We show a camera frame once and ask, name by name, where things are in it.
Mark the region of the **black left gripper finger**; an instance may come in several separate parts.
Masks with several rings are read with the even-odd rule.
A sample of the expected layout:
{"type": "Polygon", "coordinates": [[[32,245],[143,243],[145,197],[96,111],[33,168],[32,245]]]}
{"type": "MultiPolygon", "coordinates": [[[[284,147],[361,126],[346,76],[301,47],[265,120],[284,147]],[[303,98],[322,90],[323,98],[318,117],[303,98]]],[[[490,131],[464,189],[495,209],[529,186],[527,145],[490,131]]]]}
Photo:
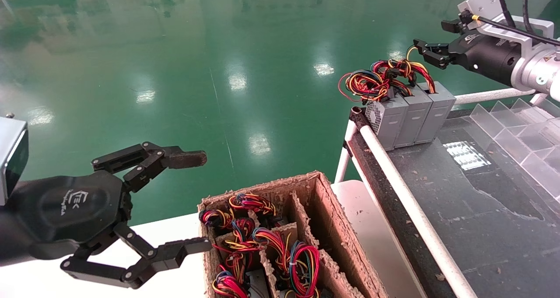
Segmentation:
{"type": "Polygon", "coordinates": [[[61,270],[78,280],[138,289],[155,274],[180,268],[188,255],[208,252],[212,249],[208,238],[167,242],[154,248],[125,223],[117,224],[113,228],[112,234],[118,236],[136,254],[140,255],[136,264],[123,268],[90,262],[88,258],[94,251],[86,246],[81,246],[73,256],[62,262],[61,270]]]}
{"type": "Polygon", "coordinates": [[[207,162],[204,151],[185,152],[179,146],[161,147],[143,142],[123,150],[95,158],[94,171],[105,170],[110,174],[129,170],[122,178],[128,192],[137,193],[167,168],[180,170],[200,167],[207,162]]]}

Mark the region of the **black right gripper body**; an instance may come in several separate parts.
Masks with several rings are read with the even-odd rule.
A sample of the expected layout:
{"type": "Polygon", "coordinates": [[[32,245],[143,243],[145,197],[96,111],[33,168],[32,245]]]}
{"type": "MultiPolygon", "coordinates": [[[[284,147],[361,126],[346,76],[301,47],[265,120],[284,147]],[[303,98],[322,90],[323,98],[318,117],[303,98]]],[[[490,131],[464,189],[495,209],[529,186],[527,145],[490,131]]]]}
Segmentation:
{"type": "Polygon", "coordinates": [[[520,57],[520,43],[478,32],[452,42],[452,63],[486,78],[511,78],[520,57]]]}

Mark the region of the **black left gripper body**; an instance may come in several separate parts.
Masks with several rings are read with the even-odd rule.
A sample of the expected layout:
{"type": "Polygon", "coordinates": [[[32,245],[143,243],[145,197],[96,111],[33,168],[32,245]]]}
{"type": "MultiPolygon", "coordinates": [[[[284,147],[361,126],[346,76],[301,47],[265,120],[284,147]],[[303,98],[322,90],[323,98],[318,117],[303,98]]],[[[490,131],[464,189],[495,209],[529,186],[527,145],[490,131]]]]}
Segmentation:
{"type": "Polygon", "coordinates": [[[100,251],[131,218],[124,182],[107,171],[55,176],[15,188],[16,259],[58,259],[85,246],[100,251]]]}

